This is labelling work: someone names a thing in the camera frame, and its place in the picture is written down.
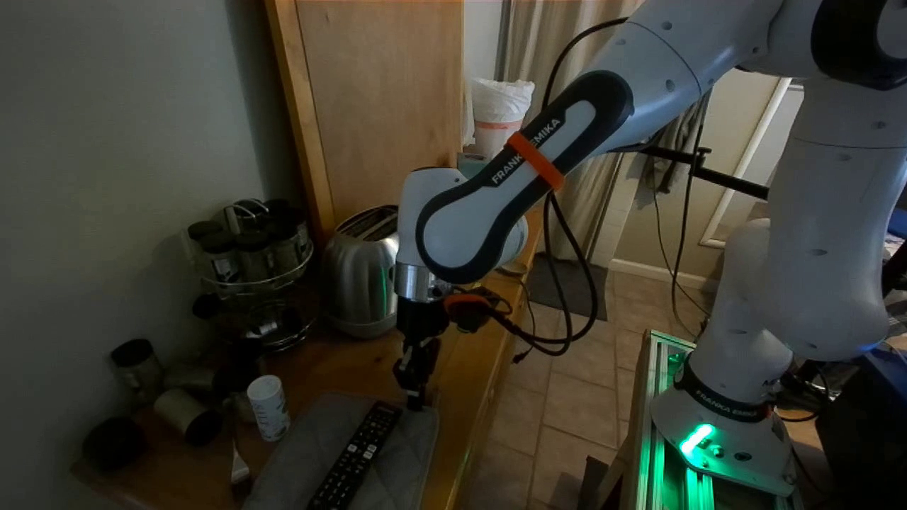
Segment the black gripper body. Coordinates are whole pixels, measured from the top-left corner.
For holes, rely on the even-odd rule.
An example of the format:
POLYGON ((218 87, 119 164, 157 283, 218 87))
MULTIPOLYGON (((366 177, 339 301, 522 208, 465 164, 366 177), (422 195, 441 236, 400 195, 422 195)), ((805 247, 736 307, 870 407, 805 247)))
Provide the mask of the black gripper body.
POLYGON ((446 330, 446 314, 441 307, 446 286, 422 266, 397 266, 397 332, 403 335, 403 355, 412 369, 417 348, 425 342, 439 342, 446 330))

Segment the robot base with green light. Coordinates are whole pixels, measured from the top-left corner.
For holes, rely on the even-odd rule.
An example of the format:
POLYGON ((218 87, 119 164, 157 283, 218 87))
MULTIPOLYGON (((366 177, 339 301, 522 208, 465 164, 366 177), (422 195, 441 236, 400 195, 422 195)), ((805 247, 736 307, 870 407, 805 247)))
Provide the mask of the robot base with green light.
POLYGON ((687 339, 648 330, 635 369, 625 510, 801 510, 778 420, 730 422, 675 395, 687 339))

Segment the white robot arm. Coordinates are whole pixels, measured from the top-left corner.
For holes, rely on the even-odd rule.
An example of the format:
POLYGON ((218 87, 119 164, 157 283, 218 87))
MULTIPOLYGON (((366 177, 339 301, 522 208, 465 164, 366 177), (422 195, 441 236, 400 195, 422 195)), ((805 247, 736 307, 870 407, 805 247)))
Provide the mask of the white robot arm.
POLYGON ((585 160, 665 147, 734 69, 801 86, 767 213, 721 254, 676 395, 755 412, 792 359, 847 359, 883 332, 880 239, 903 188, 903 0, 643 0, 592 66, 473 179, 404 198, 404 254, 468 283, 517 216, 585 160))

